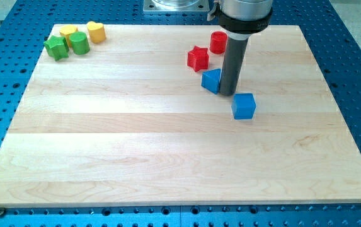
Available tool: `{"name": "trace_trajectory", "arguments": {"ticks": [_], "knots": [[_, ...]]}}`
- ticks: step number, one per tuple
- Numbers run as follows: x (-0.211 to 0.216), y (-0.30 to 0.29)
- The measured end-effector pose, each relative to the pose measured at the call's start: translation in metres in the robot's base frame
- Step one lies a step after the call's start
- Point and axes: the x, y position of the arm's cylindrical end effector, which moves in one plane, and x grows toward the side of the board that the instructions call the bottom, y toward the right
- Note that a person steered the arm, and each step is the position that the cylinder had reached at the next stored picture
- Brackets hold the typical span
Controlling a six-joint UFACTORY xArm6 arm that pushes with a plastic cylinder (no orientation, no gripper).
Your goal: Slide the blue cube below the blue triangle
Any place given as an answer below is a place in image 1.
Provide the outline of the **black wrist clamp ring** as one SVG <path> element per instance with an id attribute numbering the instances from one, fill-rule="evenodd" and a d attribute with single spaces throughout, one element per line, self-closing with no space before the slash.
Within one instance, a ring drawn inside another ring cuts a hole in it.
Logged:
<path id="1" fill-rule="evenodd" d="M 270 24 L 272 13 L 273 8 L 271 7 L 269 13 L 264 18 L 254 21 L 242 21 L 225 15 L 220 10 L 220 6 L 217 6 L 215 9 L 215 16 L 218 17 L 219 25 L 229 32 L 238 34 L 253 34 L 263 31 Z"/>

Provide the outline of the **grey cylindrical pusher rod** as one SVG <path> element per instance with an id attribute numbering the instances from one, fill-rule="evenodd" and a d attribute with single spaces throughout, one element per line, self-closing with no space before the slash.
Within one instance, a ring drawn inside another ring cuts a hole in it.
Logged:
<path id="1" fill-rule="evenodd" d="M 227 36 L 219 93 L 224 96 L 231 96 L 236 91 L 249 35 L 227 32 Z"/>

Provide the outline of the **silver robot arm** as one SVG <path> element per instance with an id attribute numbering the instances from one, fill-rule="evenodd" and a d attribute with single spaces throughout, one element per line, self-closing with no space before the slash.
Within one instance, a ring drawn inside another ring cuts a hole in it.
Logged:
<path id="1" fill-rule="evenodd" d="M 208 12 L 207 19 L 211 21 L 217 18 L 227 33 L 219 82 L 221 95 L 231 96 L 235 93 L 248 39 L 269 26 L 272 3 L 272 0 L 221 0 L 215 1 Z"/>

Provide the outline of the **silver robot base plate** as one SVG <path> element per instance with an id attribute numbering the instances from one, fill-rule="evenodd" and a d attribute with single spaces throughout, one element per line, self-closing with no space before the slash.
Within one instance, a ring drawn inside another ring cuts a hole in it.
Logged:
<path id="1" fill-rule="evenodd" d="M 208 11 L 208 0 L 143 0 L 144 12 Z"/>

